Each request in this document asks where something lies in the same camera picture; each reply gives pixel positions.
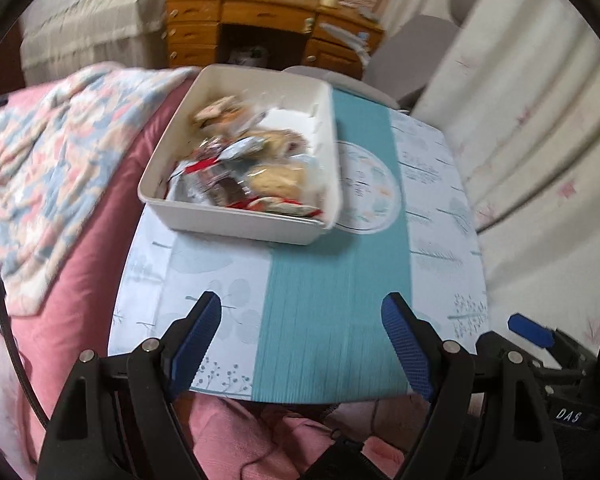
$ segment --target small table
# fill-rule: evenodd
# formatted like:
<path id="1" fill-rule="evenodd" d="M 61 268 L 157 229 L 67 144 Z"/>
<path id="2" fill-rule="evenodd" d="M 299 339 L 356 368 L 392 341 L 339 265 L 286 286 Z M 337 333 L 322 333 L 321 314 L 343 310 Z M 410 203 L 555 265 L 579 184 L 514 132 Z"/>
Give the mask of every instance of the small table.
<path id="1" fill-rule="evenodd" d="M 204 290 L 222 322 L 192 390 L 326 404 L 408 383 L 380 306 L 400 292 L 442 339 L 488 330 L 477 236 L 441 132 L 334 91 L 344 208 L 309 246 L 168 230 L 145 208 L 118 292 L 109 353 L 160 337 Z"/>
<path id="2" fill-rule="evenodd" d="M 321 23 L 365 39 L 370 54 L 384 36 L 357 10 L 320 0 L 167 0 L 170 67 L 226 62 L 232 47 L 259 44 L 270 52 L 268 68 L 304 64 L 362 78 L 358 55 Z"/>

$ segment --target metal screw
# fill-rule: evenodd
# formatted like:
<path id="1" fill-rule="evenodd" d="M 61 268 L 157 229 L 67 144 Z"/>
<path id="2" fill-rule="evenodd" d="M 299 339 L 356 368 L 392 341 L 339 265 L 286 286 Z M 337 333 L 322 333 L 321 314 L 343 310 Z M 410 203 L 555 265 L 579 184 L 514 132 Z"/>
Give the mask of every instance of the metal screw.
<path id="1" fill-rule="evenodd" d="M 153 352 L 154 350 L 157 350 L 158 346 L 160 346 L 160 340 L 155 337 L 145 339 L 142 342 L 142 350 L 145 352 Z"/>
<path id="2" fill-rule="evenodd" d="M 511 361 L 515 365 L 519 365 L 522 362 L 522 355 L 520 352 L 511 351 L 507 354 L 509 361 Z"/>
<path id="3" fill-rule="evenodd" d="M 450 354 L 457 354 L 460 351 L 460 345 L 455 341 L 445 341 L 442 343 L 442 348 Z"/>
<path id="4" fill-rule="evenodd" d="M 89 361 L 91 361 L 94 357 L 96 357 L 96 352 L 94 352 L 93 350 L 83 350 L 82 352 L 80 352 L 80 361 L 82 361 L 83 363 L 88 363 Z"/>

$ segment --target gray chair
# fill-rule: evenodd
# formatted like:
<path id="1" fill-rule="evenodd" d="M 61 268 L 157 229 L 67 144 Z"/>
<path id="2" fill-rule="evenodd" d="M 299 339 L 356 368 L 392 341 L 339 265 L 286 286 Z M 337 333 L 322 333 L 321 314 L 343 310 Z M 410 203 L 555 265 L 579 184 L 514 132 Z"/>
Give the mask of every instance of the gray chair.
<path id="1" fill-rule="evenodd" d="M 292 66 L 285 72 L 322 79 L 333 87 L 394 109 L 411 108 L 431 80 L 476 0 L 449 0 L 454 22 L 421 14 L 405 23 L 373 54 L 365 41 L 328 23 L 322 27 L 352 48 L 365 69 L 362 81 L 337 72 Z"/>

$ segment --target orange wooden drawer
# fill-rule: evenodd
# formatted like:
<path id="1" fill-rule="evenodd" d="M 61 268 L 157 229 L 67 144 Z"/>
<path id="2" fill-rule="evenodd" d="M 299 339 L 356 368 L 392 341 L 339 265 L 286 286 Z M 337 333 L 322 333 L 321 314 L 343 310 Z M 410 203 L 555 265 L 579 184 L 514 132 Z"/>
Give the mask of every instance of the orange wooden drawer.
<path id="1" fill-rule="evenodd" d="M 311 28 L 307 29 L 307 27 L 313 25 L 314 16 L 310 10 L 285 6 L 256 2 L 225 2 L 222 7 L 221 21 L 308 34 Z"/>
<path id="2" fill-rule="evenodd" d="M 217 22 L 220 0 L 167 0 L 167 21 Z"/>
<path id="3" fill-rule="evenodd" d="M 339 72 L 355 79 L 362 78 L 362 63 L 350 48 L 321 40 L 306 42 L 302 64 Z"/>
<path id="4" fill-rule="evenodd" d="M 213 45 L 171 44 L 169 66 L 207 66 L 216 62 Z"/>
<path id="5" fill-rule="evenodd" d="M 167 26 L 169 43 L 215 45 L 218 42 L 218 23 L 170 23 Z"/>
<path id="6" fill-rule="evenodd" d="M 330 43 L 346 46 L 340 40 L 336 40 L 331 34 L 324 30 L 320 26 L 321 23 L 331 23 L 331 25 L 335 25 L 336 27 L 348 30 L 351 34 L 355 34 L 356 36 L 358 36 L 361 33 L 368 34 L 366 43 L 369 46 L 370 53 L 373 53 L 382 41 L 382 33 L 378 32 L 377 30 L 372 30 L 371 28 L 363 27 L 362 25 L 358 25 L 357 23 L 348 22 L 347 20 L 341 20 L 339 18 L 334 18 L 333 16 L 325 16 L 323 14 L 318 16 L 318 21 L 315 24 L 314 35 L 312 36 L 313 38 L 316 38 L 318 40 L 329 41 Z"/>

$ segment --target black cable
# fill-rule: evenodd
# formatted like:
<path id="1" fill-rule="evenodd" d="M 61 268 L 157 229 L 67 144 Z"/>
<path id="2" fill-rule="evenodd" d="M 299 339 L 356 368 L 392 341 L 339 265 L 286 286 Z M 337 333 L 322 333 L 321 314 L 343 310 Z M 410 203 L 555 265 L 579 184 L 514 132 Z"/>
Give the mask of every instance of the black cable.
<path id="1" fill-rule="evenodd" d="M 42 424 L 42 427 L 46 430 L 46 426 L 49 424 L 49 418 L 46 416 L 45 410 L 42 409 L 42 405 L 40 405 L 40 401 L 36 397 L 36 393 L 33 391 L 33 387 L 31 386 L 29 378 L 27 377 L 27 372 L 25 371 L 22 361 L 20 360 L 18 346 L 16 345 L 16 341 L 13 338 L 13 333 L 11 332 L 11 320 L 9 319 L 9 314 L 7 314 L 7 307 L 4 304 L 4 297 L 5 291 L 2 285 L 2 279 L 0 278 L 0 332 L 2 333 L 4 342 L 7 345 L 7 352 L 9 353 L 11 364 L 13 365 L 13 369 L 16 371 L 16 375 L 18 377 L 18 381 L 20 382 L 20 386 L 24 391 L 24 395 L 27 397 L 31 409 L 36 414 L 40 424 Z"/>

